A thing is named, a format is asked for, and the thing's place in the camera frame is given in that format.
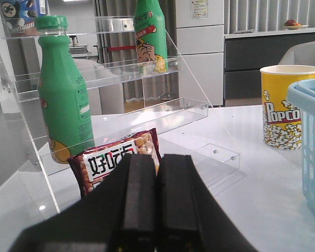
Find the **snack bag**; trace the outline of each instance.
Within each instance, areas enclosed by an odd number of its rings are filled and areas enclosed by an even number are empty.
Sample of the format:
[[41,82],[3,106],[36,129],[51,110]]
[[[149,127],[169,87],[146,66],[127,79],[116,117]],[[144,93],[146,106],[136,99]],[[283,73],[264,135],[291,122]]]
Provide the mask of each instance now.
[[114,170],[125,153],[152,155],[157,172],[161,160],[157,137],[154,128],[71,156],[68,162],[77,179],[81,196],[92,192]]

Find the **fruit plate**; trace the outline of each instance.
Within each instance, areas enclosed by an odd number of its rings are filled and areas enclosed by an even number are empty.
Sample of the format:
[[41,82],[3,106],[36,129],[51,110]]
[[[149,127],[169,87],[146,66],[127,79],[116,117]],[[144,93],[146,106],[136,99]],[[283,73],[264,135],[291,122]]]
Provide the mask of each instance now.
[[307,28],[308,25],[292,25],[292,26],[283,26],[285,29],[289,29],[289,30],[297,30],[297,29],[303,29],[303,28]]

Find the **bottle cap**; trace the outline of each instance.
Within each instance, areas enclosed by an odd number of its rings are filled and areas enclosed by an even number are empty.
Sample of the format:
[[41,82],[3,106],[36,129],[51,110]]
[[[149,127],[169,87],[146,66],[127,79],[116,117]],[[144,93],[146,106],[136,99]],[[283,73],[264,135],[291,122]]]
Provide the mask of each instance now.
[[65,16],[42,16],[35,18],[35,26],[38,30],[66,30],[68,22]]

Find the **sticker on refrigerator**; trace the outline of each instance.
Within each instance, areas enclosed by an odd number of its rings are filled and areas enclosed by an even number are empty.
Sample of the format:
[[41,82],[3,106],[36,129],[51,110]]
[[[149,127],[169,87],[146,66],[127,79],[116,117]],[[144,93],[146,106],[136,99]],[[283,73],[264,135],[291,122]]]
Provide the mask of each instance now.
[[208,17],[208,1],[209,0],[191,0],[191,17]]

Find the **wall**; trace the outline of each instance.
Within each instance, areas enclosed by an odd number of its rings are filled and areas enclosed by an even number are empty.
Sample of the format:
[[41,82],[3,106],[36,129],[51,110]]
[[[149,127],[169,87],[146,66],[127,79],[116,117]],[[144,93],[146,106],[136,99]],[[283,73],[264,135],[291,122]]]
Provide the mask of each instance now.
[[[63,2],[62,0],[48,0],[49,11],[51,15],[63,15],[66,17],[94,17],[95,13],[93,10],[92,0],[86,0],[82,2]],[[84,25],[95,26],[95,22],[91,19],[90,24],[84,22]],[[75,30],[74,27],[68,27],[68,32]],[[88,50],[92,56],[98,55],[97,48],[93,47],[97,45],[97,35],[77,35],[78,45],[88,45]]]

